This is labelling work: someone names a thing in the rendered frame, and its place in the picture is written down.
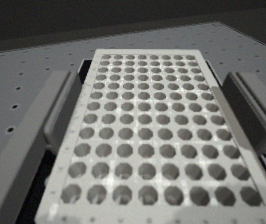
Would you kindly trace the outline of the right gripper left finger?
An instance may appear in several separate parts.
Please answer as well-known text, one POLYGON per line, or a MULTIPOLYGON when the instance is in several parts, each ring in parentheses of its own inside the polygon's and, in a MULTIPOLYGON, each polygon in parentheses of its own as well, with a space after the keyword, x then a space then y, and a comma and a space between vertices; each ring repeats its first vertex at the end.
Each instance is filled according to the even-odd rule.
POLYGON ((0 154, 0 224, 13 224, 45 150, 58 155, 82 90, 76 70, 54 70, 0 154))

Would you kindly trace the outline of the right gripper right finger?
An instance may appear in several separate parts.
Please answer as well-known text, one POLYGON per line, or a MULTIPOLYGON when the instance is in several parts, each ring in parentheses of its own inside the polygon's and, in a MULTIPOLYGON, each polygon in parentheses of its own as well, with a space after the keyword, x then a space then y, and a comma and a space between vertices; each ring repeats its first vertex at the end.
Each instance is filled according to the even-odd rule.
POLYGON ((266 153, 266 86, 253 72, 229 72, 221 91, 257 157, 266 153))

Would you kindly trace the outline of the white well plate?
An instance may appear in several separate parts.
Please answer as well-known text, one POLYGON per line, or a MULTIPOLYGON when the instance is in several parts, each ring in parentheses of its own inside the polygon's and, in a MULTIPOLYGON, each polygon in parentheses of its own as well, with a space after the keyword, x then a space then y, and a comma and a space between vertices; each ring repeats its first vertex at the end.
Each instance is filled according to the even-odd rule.
POLYGON ((266 224, 266 172, 199 50, 96 49, 35 222, 266 224))

